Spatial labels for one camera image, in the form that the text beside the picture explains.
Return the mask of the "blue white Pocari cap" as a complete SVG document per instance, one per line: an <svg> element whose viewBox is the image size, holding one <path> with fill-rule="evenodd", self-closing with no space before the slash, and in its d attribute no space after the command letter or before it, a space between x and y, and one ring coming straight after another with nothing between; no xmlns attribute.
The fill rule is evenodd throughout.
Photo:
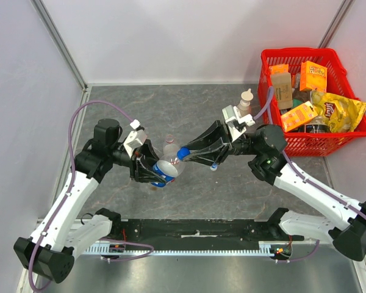
<svg viewBox="0 0 366 293"><path fill-rule="evenodd" d="M218 169L218 164L217 163L213 163L211 166L210 166L210 169L212 171L216 171Z"/></svg>

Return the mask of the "Pepsi bottle blue label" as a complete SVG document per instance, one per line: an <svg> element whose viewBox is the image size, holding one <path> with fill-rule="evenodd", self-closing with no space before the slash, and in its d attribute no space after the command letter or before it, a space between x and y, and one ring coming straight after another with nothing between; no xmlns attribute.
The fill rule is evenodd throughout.
<svg viewBox="0 0 366 293"><path fill-rule="evenodd" d="M167 184L169 182L174 181L185 169L185 162L180 161L176 157L171 155L164 155L153 165L152 169L158 174L162 175Z"/></svg>

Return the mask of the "red label water bottle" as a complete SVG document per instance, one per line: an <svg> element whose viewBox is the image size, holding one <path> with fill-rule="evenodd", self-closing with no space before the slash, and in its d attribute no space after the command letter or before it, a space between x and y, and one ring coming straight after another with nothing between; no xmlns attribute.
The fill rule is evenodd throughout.
<svg viewBox="0 0 366 293"><path fill-rule="evenodd" d="M163 143L163 154L176 157L177 152L180 150L180 146L175 136L167 134Z"/></svg>

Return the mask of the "blue Pepsi bottle cap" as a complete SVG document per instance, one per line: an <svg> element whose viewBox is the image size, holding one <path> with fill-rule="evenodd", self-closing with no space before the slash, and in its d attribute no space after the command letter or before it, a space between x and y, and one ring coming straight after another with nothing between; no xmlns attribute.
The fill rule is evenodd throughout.
<svg viewBox="0 0 366 293"><path fill-rule="evenodd" d="M190 154L190 150L186 147L182 147L178 152L177 152L177 158L180 161L183 161L185 157L187 157Z"/></svg>

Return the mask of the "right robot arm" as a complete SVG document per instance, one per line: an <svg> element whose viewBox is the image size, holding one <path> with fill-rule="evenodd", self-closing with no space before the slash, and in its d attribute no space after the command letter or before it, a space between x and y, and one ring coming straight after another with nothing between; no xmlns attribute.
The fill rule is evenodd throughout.
<svg viewBox="0 0 366 293"><path fill-rule="evenodd" d="M366 201L347 197L308 175L287 157L286 146L277 125L261 125L253 133L233 139L229 126L217 120L184 145L178 158L211 166L223 163L229 155L252 155L248 166L258 180L298 197L323 215L322 219L300 220L297 214L285 211L281 219L267 225L272 239L278 241L288 234L329 239L343 256L362 261L366 255Z"/></svg>

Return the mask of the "beige nozzle bottle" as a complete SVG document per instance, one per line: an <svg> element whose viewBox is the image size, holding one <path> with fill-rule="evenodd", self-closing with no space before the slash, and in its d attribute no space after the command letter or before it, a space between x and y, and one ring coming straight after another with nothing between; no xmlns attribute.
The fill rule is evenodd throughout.
<svg viewBox="0 0 366 293"><path fill-rule="evenodd" d="M242 94L240 95L240 102L237 105L240 117L244 117L251 113L251 102L253 98L254 96L251 89L242 92Z"/></svg>

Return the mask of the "brown cardboard box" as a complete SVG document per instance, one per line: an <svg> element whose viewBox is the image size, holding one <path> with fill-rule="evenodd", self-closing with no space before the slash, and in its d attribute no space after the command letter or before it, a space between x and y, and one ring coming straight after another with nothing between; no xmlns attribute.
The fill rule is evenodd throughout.
<svg viewBox="0 0 366 293"><path fill-rule="evenodd" d="M289 72L271 74L270 79L279 110L290 109L293 106L291 74Z"/></svg>

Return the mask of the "orange snack box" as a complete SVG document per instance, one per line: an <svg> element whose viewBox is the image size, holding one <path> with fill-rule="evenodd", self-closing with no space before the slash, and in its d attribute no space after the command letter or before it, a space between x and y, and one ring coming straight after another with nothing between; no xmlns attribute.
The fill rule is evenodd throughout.
<svg viewBox="0 0 366 293"><path fill-rule="evenodd" d="M310 122L317 115L312 103L307 101L281 115L282 128L284 132L290 132Z"/></svg>

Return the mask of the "small orange box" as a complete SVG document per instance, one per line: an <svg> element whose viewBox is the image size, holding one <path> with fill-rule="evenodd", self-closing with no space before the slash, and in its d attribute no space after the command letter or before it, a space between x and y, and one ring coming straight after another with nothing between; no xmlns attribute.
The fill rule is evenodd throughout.
<svg viewBox="0 0 366 293"><path fill-rule="evenodd" d="M269 73L271 75L283 74L288 72L289 72L289 65L285 63L269 66Z"/></svg>

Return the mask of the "red plastic basket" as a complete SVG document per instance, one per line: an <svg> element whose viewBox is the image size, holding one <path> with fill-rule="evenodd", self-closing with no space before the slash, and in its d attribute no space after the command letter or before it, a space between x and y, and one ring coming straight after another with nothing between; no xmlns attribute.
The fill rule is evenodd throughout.
<svg viewBox="0 0 366 293"><path fill-rule="evenodd" d="M265 49L261 61L262 106L274 88L264 120L281 127L289 156L328 156L366 137L366 102L356 98L333 49Z"/></svg>

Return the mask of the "dark jar in basket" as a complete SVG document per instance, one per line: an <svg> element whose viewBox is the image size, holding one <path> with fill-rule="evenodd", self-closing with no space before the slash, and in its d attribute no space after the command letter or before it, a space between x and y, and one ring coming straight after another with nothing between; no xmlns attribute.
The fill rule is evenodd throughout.
<svg viewBox="0 0 366 293"><path fill-rule="evenodd" d="M310 122L307 122L306 124L301 125L298 128L298 132L311 133L311 134L322 134L322 133L328 133L329 127L325 123L323 117L317 116L314 119L312 119Z"/></svg>

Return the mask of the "orange Sugar Daddy box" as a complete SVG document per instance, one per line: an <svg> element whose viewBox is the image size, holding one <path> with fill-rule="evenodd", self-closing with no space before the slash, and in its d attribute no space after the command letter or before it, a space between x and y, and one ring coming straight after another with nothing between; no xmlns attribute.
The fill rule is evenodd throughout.
<svg viewBox="0 0 366 293"><path fill-rule="evenodd" d="M300 75L300 91L326 92L328 69L325 66L307 60L301 64Z"/></svg>

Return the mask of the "yellow Lays chip bag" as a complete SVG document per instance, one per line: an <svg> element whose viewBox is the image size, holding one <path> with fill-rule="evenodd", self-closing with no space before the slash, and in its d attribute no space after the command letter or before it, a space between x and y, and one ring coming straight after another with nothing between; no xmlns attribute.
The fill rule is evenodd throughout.
<svg viewBox="0 0 366 293"><path fill-rule="evenodd" d="M333 93L313 90L310 101L331 133L354 132L366 111L366 102Z"/></svg>

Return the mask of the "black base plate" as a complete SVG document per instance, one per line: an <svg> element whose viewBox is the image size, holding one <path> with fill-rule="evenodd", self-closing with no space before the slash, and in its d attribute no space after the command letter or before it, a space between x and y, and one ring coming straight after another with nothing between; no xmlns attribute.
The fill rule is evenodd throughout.
<svg viewBox="0 0 366 293"><path fill-rule="evenodd" d="M171 248L257 248L259 242L302 241L288 236L274 221L251 219L129 219L114 221L107 236L114 240Z"/></svg>

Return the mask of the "aluminium frame rail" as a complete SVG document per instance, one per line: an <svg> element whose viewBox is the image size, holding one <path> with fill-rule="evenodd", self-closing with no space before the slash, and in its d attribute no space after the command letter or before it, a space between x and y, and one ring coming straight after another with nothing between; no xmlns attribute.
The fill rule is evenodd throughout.
<svg viewBox="0 0 366 293"><path fill-rule="evenodd" d="M83 91L88 89L88 85L82 76L78 66L76 65L69 49L67 48L57 26L54 23L54 20L50 13L48 12L45 3L41 0L31 0L31 4L33 5L34 9L38 13L40 19L42 20L45 28L49 32L54 44L56 45L59 53L63 57L64 62L66 63L67 67L70 69L73 77L75 78L76 82L80 86Z"/></svg>

